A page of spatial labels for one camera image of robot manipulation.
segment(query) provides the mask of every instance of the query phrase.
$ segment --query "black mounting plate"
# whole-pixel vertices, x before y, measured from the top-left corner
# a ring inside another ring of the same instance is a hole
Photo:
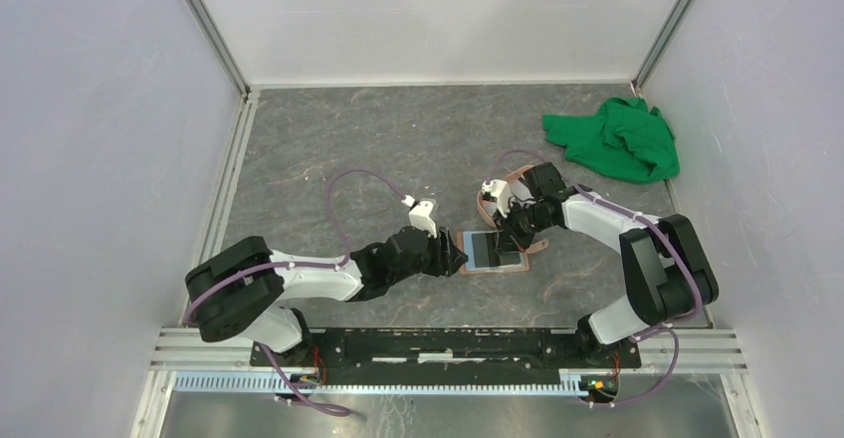
[[[557,384],[561,368],[612,369],[615,353],[622,368],[642,366],[629,340],[586,357],[573,330],[554,328],[325,328],[311,329],[311,337],[328,382],[337,385]],[[442,360],[448,356],[476,360]],[[277,360],[282,367],[314,364],[301,353]],[[270,366],[255,346],[250,364]]]

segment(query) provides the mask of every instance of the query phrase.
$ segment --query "green cloth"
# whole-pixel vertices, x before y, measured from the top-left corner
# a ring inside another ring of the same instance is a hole
[[[639,98],[611,98],[595,116],[546,114],[547,140],[565,146],[565,158],[613,179],[646,183],[680,172],[674,135],[658,108]]]

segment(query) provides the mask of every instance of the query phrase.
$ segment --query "robotic arm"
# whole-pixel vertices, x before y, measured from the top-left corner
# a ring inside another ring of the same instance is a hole
[[[587,349],[612,345],[694,309],[688,281],[645,224],[596,204],[597,194],[591,193],[595,197],[589,198],[576,187],[567,187],[549,162],[526,171],[525,186],[531,200],[517,199],[505,181],[491,181],[482,187],[484,198],[496,203],[497,252],[524,250],[537,232],[559,226],[584,233],[621,254],[626,294],[578,322],[578,338]],[[713,302],[718,297],[718,283],[689,219],[679,214],[642,216],[656,224],[680,254],[703,304]]]
[[[398,282],[423,273],[451,276],[467,261],[452,242],[448,229],[433,220],[434,200],[410,196],[410,226],[385,242],[372,243],[346,259],[300,257],[274,251],[264,238],[248,237],[188,273],[190,300],[247,269],[262,269],[208,297],[194,319],[204,341],[243,336],[265,343],[277,353],[303,341],[308,333],[298,311],[281,308],[286,299],[329,298],[361,302],[381,297]]]

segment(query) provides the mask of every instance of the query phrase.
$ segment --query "fabric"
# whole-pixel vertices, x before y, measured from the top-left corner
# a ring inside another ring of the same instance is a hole
[[[542,127],[548,141],[565,146],[565,159],[613,179],[648,183],[680,172],[674,135],[640,98],[609,99],[594,116],[546,114]]]

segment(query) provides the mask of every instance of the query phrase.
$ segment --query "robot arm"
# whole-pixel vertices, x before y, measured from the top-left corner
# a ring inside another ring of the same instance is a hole
[[[482,188],[485,199],[496,203],[493,219],[501,234],[499,253],[524,250],[537,232],[559,226],[584,233],[621,255],[626,294],[578,322],[578,335],[587,346],[611,345],[694,309],[688,282],[645,224],[596,204],[597,194],[589,198],[567,187],[551,163],[526,171],[525,186],[532,196],[528,201],[515,198],[505,181],[492,181]],[[718,283],[689,219],[679,214],[641,216],[656,224],[680,253],[703,304],[713,302]]]
[[[275,352],[293,348],[307,334],[297,311],[277,302],[286,299],[328,298],[341,302],[381,297],[396,283],[423,273],[451,276],[467,261],[452,242],[448,229],[433,220],[436,201],[405,203],[410,226],[383,243],[352,252],[347,261],[300,257],[274,251],[262,237],[248,237],[188,273],[191,301],[239,271],[262,268],[210,296],[195,311],[204,341],[244,336],[265,343]]]

